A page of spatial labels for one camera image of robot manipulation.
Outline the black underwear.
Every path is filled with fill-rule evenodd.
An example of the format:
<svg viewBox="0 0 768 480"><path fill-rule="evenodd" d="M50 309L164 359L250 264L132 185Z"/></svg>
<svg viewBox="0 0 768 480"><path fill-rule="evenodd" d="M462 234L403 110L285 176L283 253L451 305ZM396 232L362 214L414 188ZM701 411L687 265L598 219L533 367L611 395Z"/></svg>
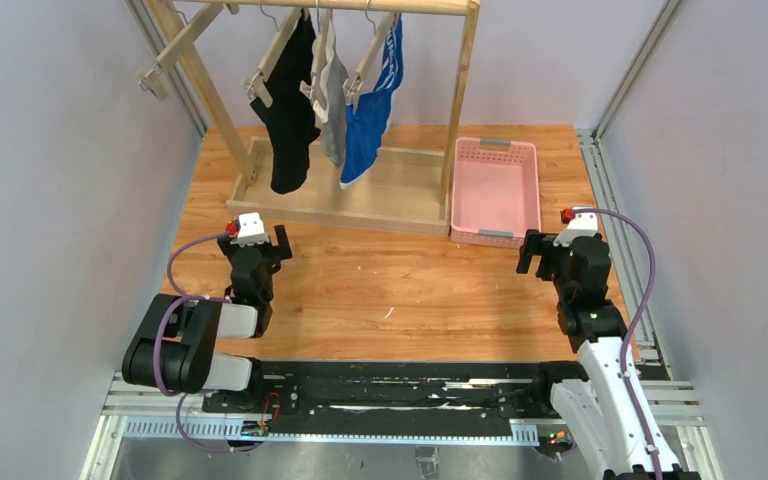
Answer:
<svg viewBox="0 0 768 480"><path fill-rule="evenodd" d="M320 135L310 100L300 91L301 82L311 81L315 38L311 19L301 16L265 81L272 105L267 107L258 98L250 102L273 147L270 187L278 194L291 193L304 184L310 166L309 146Z"/></svg>

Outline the grey white underwear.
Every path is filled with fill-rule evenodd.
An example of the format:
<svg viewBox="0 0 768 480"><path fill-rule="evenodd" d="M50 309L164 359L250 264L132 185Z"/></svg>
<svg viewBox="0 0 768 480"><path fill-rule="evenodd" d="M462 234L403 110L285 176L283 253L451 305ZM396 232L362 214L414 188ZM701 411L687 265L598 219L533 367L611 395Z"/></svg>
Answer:
<svg viewBox="0 0 768 480"><path fill-rule="evenodd" d="M346 157L347 120L343 84L348 79L348 72L336 51L333 17L327 39L326 60L321 75L321 97L311 105L321 123L320 143L323 153L335 167L341 167Z"/></svg>

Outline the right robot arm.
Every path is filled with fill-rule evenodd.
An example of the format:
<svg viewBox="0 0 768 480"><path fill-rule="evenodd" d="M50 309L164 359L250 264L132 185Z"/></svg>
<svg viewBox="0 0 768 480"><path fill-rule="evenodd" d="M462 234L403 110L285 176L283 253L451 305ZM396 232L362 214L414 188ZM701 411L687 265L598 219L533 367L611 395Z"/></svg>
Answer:
<svg viewBox="0 0 768 480"><path fill-rule="evenodd" d="M534 399L566 423L593 479L697 479L681 465L658 427L625 342L625 320L608 297L612 263L600 233L570 240L530 230L517 271L553 284L558 323L573 361L543 362Z"/></svg>

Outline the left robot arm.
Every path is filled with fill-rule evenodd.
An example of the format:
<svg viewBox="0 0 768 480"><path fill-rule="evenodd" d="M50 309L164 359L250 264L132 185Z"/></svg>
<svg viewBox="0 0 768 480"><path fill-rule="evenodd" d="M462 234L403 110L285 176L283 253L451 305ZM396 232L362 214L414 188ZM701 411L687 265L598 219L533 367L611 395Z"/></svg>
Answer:
<svg viewBox="0 0 768 480"><path fill-rule="evenodd" d="M166 396L207 390L242 392L255 383L258 360L221 354L222 338L259 338L272 317L274 275L292 258L285 226L272 234L253 220L233 221L210 235L229 261L230 284L220 296L193 295L180 286L151 301L122 360L132 385Z"/></svg>

